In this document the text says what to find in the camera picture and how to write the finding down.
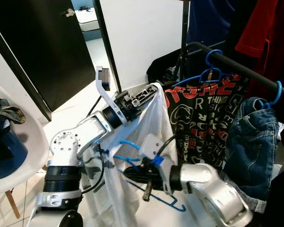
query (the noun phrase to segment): door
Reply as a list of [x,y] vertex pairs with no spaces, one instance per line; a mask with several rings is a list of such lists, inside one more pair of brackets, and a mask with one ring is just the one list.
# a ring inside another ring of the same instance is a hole
[[54,111],[95,79],[71,0],[0,0],[0,33]]

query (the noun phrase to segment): dark blue shirt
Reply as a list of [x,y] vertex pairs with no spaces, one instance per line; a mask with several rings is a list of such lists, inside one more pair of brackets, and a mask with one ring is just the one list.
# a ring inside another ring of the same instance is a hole
[[226,39],[237,0],[191,0],[187,43],[216,44]]

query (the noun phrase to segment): hanging clothes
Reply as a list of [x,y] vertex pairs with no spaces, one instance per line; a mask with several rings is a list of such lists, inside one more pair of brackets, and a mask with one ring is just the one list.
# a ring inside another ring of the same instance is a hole
[[[246,56],[257,57],[253,70],[284,85],[284,0],[258,0],[235,49]],[[252,80],[248,97],[252,96],[272,100],[275,93]],[[284,123],[284,99],[281,98],[274,109],[278,120]]]
[[237,0],[191,0],[187,43],[209,46],[225,40]]
[[245,100],[229,130],[224,172],[246,193],[265,201],[275,164],[278,120],[274,109],[261,109],[259,97]]
[[177,138],[179,164],[205,162],[221,170],[228,129],[243,101],[248,79],[239,75],[202,87],[165,91],[169,119]]
[[[189,28],[187,43],[201,42],[207,46],[217,44],[226,39],[228,30],[235,13],[238,0],[191,0],[189,11]],[[214,49],[223,50],[224,45],[216,45]],[[186,60],[184,78],[200,75],[206,64],[206,53],[199,52]],[[199,86],[197,80],[187,83],[190,86]]]
[[224,45],[225,56],[251,69],[254,66],[255,59],[235,51],[235,46],[239,41],[256,4],[257,0],[249,0],[248,3],[246,3],[245,0],[237,1],[236,11]]

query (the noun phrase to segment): black door frame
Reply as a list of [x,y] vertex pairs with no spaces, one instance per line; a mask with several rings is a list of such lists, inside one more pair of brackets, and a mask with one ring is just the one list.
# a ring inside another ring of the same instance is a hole
[[13,71],[13,73],[16,75],[17,79],[20,81],[26,92],[32,98],[34,103],[37,105],[41,113],[44,115],[44,117],[46,117],[48,121],[51,121],[52,112],[47,107],[42,97],[37,92],[34,85],[29,80],[29,78],[27,77],[26,73],[23,71],[22,67],[18,63],[12,51],[9,49],[8,45],[5,43],[1,34],[0,34],[0,54],[6,61],[10,69]]
[[119,93],[121,93],[122,88],[121,88],[119,76],[118,76],[118,73],[117,73],[117,68],[115,66],[115,59],[114,59],[113,51],[112,51],[110,41],[109,41],[109,38],[108,38],[108,33],[107,33],[106,25],[105,25],[105,20],[104,20],[102,8],[101,8],[100,0],[93,0],[93,4],[94,4],[97,19],[98,19],[98,23],[99,23],[102,39],[103,39],[103,42],[104,42],[106,54],[107,54],[107,57],[108,57],[108,61],[109,61],[110,67],[111,67],[111,71],[113,73],[113,78],[114,78],[114,81],[115,81],[115,84],[116,84],[116,88],[117,88],[117,91]]
[[[108,38],[107,28],[106,28],[105,21],[104,21],[104,16],[103,16],[100,0],[93,0],[93,4],[94,4],[95,11],[96,11],[96,15],[97,15],[102,39],[103,39],[106,54],[107,54],[107,57],[108,57],[108,61],[109,61],[109,64],[111,66],[111,71],[112,71],[113,78],[114,78],[114,81],[115,81],[115,84],[116,84],[116,88],[117,88],[117,91],[119,93],[121,93],[122,92],[121,84],[120,84],[119,76],[118,76],[118,73],[117,73],[117,69],[116,69],[115,60],[114,60],[113,52],[112,52],[112,49],[111,49],[110,41],[109,41],[109,38]],[[42,99],[40,94],[37,92],[34,85],[31,83],[31,81],[27,77],[26,73],[23,71],[22,67],[18,63],[14,54],[9,49],[8,45],[6,44],[4,39],[2,38],[1,34],[0,34],[0,54],[3,56],[4,60],[8,64],[8,66],[11,68],[13,73],[16,75],[17,79],[20,81],[20,83],[22,84],[22,86],[24,87],[26,92],[32,98],[34,103],[37,105],[37,107],[39,108],[41,113],[45,116],[45,118],[48,121],[51,121],[52,120],[52,112],[50,111],[48,106],[45,104],[44,100]]]

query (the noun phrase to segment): white chair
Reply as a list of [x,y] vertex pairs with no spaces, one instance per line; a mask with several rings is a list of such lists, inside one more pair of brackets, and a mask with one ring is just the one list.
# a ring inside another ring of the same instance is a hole
[[49,146],[41,124],[32,117],[24,106],[20,106],[15,103],[8,92],[1,87],[0,98],[5,98],[11,106],[20,108],[26,116],[26,122],[24,124],[17,125],[11,123],[11,125],[13,131],[17,135],[25,134],[27,136],[27,140],[24,142],[24,145],[28,150],[27,157],[23,164],[15,172],[0,179],[0,194],[5,192],[16,217],[19,218],[20,214],[15,205],[10,189],[23,183],[25,180],[36,174],[38,170],[45,165],[49,155]]

